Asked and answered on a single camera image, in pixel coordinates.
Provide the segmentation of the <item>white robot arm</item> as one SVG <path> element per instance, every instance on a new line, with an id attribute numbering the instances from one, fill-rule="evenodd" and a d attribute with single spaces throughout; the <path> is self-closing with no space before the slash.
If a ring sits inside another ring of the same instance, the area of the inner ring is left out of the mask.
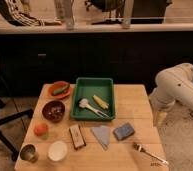
<path id="1" fill-rule="evenodd" d="M 193 111 L 193 64 L 181 63 L 164 69 L 155 77 L 156 87 L 149 95 L 153 125 L 158 126 L 176 101 Z"/>

